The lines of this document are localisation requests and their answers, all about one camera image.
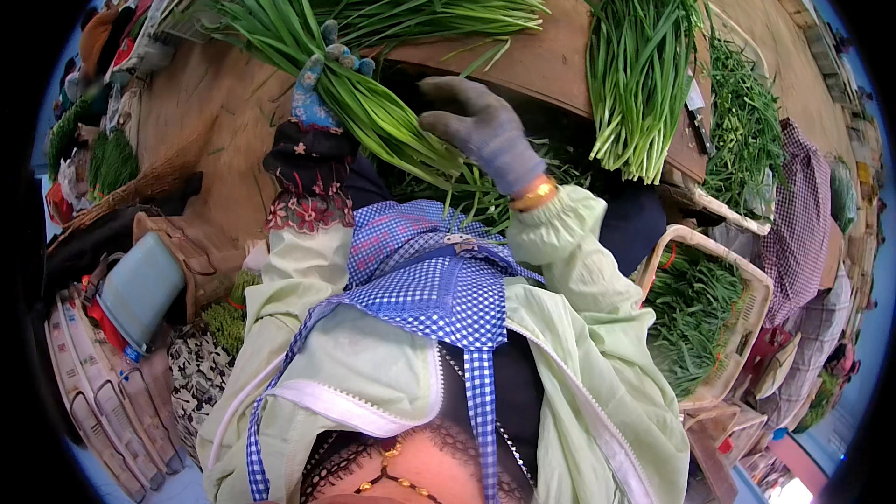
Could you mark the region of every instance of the person's right hand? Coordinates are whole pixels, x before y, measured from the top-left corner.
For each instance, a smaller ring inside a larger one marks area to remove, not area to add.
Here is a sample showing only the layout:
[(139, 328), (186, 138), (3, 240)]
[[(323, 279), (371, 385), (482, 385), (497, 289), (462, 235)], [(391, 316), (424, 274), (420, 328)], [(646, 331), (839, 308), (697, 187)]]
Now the person's right hand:
[(544, 178), (545, 161), (526, 140), (520, 118), (485, 85), (460, 77), (429, 77), (420, 81), (420, 90), (433, 100), (459, 102), (469, 115), (426, 112), (420, 115), (420, 128), (459, 148), (503, 195), (520, 196)]

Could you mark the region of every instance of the gray plaid cloth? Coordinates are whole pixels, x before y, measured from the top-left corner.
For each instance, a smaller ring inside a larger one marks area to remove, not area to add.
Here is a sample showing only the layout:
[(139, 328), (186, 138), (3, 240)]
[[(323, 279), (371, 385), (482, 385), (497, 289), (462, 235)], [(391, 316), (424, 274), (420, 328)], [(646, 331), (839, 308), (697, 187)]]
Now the gray plaid cloth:
[(769, 427), (779, 428), (803, 404), (812, 381), (818, 377), (824, 361), (840, 341), (851, 307), (849, 295), (852, 285), (843, 264), (837, 270), (834, 287), (819, 293), (801, 310), (799, 331), (802, 337), (794, 356), (793, 366), (778, 390), (760, 399), (758, 410), (769, 418)]
[(780, 124), (787, 181), (778, 185), (774, 224), (761, 243), (774, 284), (766, 327), (780, 325), (817, 294), (831, 230), (831, 168), (793, 120)]

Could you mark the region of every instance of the apron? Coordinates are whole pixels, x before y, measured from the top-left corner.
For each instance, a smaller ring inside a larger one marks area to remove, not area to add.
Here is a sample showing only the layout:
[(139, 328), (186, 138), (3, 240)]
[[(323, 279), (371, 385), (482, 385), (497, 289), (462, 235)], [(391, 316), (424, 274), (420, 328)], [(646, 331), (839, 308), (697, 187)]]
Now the apron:
[(252, 407), (246, 440), (246, 466), (252, 500), (266, 500), (258, 427), (262, 402), (302, 350), (311, 329), (341, 304), (464, 350), (463, 366), (469, 420), (476, 437), (487, 504), (498, 504), (495, 385), (492, 351), (506, 342), (504, 278), (540, 275), (513, 261), (510, 250), (479, 223), (453, 233), (463, 215), (442, 203), (416, 200), (378, 203), (355, 212), (346, 291), (308, 311), (293, 337), (280, 371)]

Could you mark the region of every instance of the plaid fabric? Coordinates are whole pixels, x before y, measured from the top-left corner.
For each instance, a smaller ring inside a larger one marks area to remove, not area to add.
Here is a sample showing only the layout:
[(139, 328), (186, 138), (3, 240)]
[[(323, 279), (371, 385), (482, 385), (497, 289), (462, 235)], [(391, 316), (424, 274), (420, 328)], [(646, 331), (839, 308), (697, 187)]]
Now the plaid fabric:
[[(504, 278), (538, 274), (513, 262), (503, 238), (481, 224), (458, 233), (463, 215), (442, 204), (393, 201), (362, 208), (349, 254), (346, 291), (308, 311), (284, 357), (274, 387), (292, 363), (315, 324), (341, 304), (360, 308), (410, 333), (464, 349), (469, 420), (479, 448), (486, 502), (497, 504), (497, 437), (492, 350), (506, 342)], [(264, 395), (249, 418), (246, 464), (254, 501), (265, 500), (270, 484), (264, 472), (258, 426)]]
[(831, 291), (819, 293), (802, 308), (799, 315), (802, 337), (793, 365), (778, 390), (759, 400), (758, 410), (768, 415), (769, 427), (784, 426), (809, 394), (812, 381), (840, 341), (840, 332), (849, 318), (851, 290), (841, 263)]
[(781, 121), (781, 134), (786, 182), (778, 185), (774, 224), (761, 243), (774, 284), (766, 327), (783, 323), (817, 294), (830, 231), (831, 168), (793, 120)]

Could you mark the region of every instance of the knife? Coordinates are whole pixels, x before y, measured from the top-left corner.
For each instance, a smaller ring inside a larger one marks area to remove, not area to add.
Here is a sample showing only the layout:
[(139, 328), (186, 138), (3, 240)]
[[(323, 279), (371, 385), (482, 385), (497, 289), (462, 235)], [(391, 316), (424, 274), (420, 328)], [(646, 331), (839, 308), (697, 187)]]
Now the knife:
[(700, 87), (697, 85), (697, 79), (691, 79), (691, 89), (687, 93), (687, 108), (693, 113), (693, 123), (700, 131), (700, 149), (709, 157), (716, 153), (716, 148), (712, 146), (709, 133), (706, 132), (706, 125), (703, 124), (703, 108), (706, 103), (703, 102), (703, 95), (700, 93)]

